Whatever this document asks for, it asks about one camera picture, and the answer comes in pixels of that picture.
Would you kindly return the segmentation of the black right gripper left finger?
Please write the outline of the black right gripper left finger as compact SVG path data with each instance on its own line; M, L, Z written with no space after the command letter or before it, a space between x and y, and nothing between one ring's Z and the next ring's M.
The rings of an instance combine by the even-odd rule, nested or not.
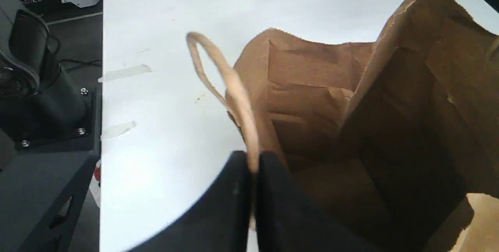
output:
M243 151L232 152L206 192L178 220L134 252L245 252L252 175Z

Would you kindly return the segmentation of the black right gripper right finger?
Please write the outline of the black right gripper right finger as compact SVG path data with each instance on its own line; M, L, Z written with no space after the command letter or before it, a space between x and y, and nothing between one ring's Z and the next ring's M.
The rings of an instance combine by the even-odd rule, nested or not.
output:
M255 222L260 252L376 252L298 187L273 152L260 154Z

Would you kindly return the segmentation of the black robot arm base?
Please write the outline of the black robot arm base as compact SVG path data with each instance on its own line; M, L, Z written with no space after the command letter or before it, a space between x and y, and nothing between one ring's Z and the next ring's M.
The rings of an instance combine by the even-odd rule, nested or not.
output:
M45 22L20 0L1 0L1 130L18 151L97 149L100 89L77 88L51 40Z

